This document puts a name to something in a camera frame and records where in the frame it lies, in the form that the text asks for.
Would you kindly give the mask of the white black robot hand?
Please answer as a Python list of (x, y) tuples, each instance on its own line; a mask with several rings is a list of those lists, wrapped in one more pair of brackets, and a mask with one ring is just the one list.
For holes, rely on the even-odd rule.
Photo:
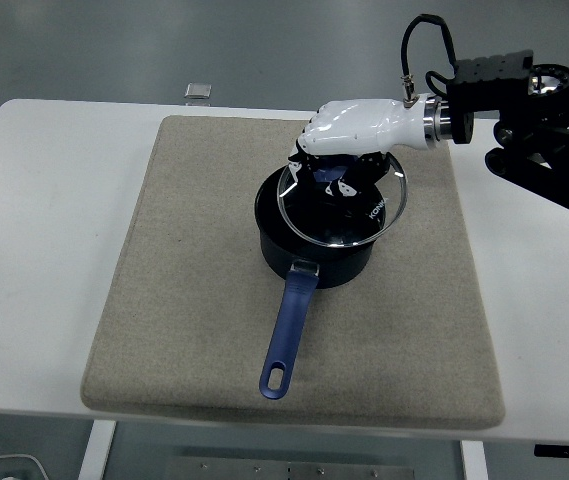
[(441, 139), (437, 105), (421, 95), (409, 102), (355, 99), (321, 106), (288, 157), (293, 184), (335, 198), (361, 195), (388, 173), (393, 147), (427, 150)]

